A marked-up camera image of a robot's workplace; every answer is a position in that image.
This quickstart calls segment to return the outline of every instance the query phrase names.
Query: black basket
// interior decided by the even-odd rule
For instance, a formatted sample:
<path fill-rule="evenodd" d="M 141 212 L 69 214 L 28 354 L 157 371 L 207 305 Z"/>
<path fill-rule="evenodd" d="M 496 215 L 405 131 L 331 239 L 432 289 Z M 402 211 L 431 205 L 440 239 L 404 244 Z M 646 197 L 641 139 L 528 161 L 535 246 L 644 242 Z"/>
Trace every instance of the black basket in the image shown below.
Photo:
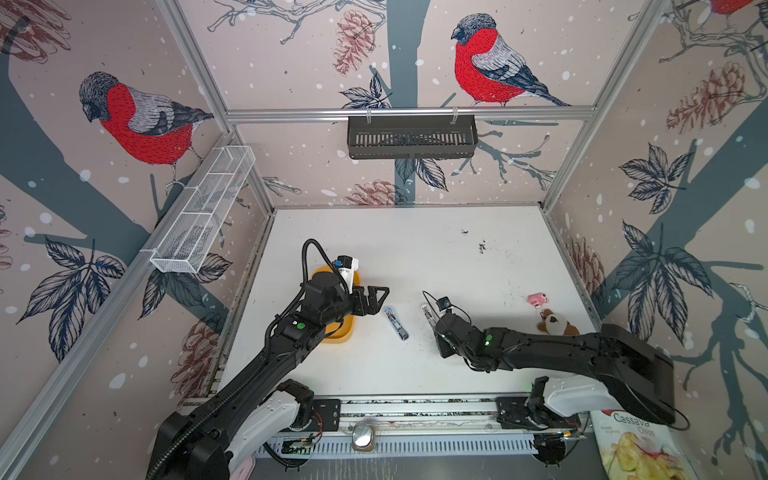
<path fill-rule="evenodd" d="M 402 115 L 350 117 L 346 144 L 349 157 L 469 158 L 475 154 L 478 129 L 474 115 Z"/>

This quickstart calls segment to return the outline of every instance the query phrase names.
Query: white table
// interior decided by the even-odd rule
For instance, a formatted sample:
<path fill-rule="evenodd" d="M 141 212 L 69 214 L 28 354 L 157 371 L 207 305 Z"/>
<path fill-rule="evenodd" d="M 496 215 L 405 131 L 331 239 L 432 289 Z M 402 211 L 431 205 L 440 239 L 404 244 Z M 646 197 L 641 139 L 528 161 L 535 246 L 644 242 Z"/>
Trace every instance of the white table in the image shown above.
<path fill-rule="evenodd" d="M 420 311 L 422 290 L 450 297 L 480 329 L 536 330 L 526 301 L 545 292 L 547 307 L 582 333 L 594 327 L 536 207 L 434 207 L 280 210 L 237 331 L 222 386 L 261 350 L 266 326 L 296 295 L 301 246 L 315 238 L 331 260 L 359 258 L 363 286 L 388 286 L 403 342 L 383 313 L 356 319 L 346 343 L 318 346 L 288 376 L 321 396 L 529 392 L 540 369 L 473 372 L 440 357 Z M 310 247 L 309 271 L 323 259 Z"/>

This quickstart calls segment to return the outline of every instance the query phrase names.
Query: red breast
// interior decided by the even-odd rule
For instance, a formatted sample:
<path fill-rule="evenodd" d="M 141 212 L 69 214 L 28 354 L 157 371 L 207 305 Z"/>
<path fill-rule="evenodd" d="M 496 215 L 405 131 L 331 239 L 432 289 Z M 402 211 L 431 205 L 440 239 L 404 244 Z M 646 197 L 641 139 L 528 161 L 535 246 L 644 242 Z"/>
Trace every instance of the red breast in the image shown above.
<path fill-rule="evenodd" d="M 173 164 L 192 143 L 192 125 L 186 125 L 165 135 L 137 134 L 128 127 L 136 114 L 136 105 L 125 85 L 113 87 L 107 95 L 109 121 L 102 121 L 104 128 L 133 158 L 146 164 Z"/>
<path fill-rule="evenodd" d="M 712 0 L 712 12 L 720 15 L 730 15 L 740 10 L 755 0 Z"/>
<path fill-rule="evenodd" d="M 476 101 L 506 103 L 525 92 L 485 77 L 472 64 L 472 56 L 491 50 L 497 36 L 496 30 L 484 28 L 475 33 L 467 45 L 456 43 L 456 81 Z"/>

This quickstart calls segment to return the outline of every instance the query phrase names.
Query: snack package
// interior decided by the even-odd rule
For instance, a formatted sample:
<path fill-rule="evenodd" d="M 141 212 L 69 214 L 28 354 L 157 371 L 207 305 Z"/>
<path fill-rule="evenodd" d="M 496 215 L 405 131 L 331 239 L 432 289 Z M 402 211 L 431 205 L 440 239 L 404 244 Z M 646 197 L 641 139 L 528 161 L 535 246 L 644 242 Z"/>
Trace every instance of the snack package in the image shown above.
<path fill-rule="evenodd" d="M 696 480 L 670 430 L 619 410 L 591 413 L 609 480 Z"/>

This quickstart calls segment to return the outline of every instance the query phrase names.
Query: white mesh basket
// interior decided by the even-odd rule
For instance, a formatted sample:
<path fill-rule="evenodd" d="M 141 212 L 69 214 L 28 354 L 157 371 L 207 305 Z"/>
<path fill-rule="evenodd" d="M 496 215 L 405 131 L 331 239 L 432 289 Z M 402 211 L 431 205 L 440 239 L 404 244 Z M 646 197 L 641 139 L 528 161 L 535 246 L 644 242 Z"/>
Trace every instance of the white mesh basket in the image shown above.
<path fill-rule="evenodd" d="M 221 149 L 150 261 L 161 272 L 196 273 L 253 167 L 250 147 Z"/>

